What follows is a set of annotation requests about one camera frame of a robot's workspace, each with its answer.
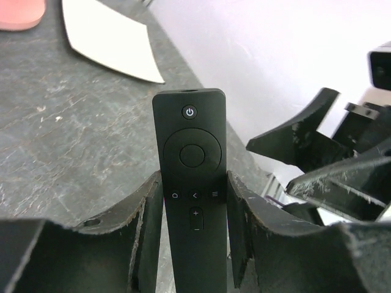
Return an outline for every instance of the table surface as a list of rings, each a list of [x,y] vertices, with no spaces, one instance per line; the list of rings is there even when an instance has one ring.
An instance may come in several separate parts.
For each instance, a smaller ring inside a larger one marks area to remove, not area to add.
[[[159,169],[153,95],[202,87],[142,4],[102,2],[148,26],[166,83],[125,76],[74,52],[59,0],[47,1],[37,27],[0,32],[0,217],[75,225],[133,193]],[[227,141],[228,168],[261,194],[266,173],[229,124]],[[161,267],[170,266],[168,247],[163,231]],[[160,270],[159,278],[156,291],[173,292],[172,275]]]

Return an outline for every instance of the scratched surface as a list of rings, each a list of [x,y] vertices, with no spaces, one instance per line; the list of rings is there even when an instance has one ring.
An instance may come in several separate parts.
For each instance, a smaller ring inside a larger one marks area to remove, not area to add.
[[[73,52],[58,0],[47,1],[36,28],[0,32],[0,217],[75,225],[131,194],[159,169],[153,95],[201,87],[145,7],[103,2],[148,26],[166,84],[139,81]],[[260,194],[265,173],[230,126],[227,135],[228,167]],[[157,292],[172,292],[168,287]]]

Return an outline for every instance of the white sheet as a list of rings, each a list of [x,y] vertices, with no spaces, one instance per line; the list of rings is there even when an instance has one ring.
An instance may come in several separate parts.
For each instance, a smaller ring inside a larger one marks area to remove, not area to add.
[[[62,0],[71,47],[87,58],[146,81],[164,83],[147,26],[96,0]]]

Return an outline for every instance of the black remote control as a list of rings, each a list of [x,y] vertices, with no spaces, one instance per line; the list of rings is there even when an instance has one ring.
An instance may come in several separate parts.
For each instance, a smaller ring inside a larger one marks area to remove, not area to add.
[[[219,89],[153,98],[177,293],[227,293],[227,135]]]

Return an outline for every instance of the power icon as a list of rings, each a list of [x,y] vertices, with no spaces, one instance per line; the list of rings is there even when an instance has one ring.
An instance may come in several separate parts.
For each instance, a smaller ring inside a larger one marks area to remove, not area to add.
[[[186,119],[194,119],[197,116],[197,109],[192,105],[187,105],[182,109],[182,115]]]

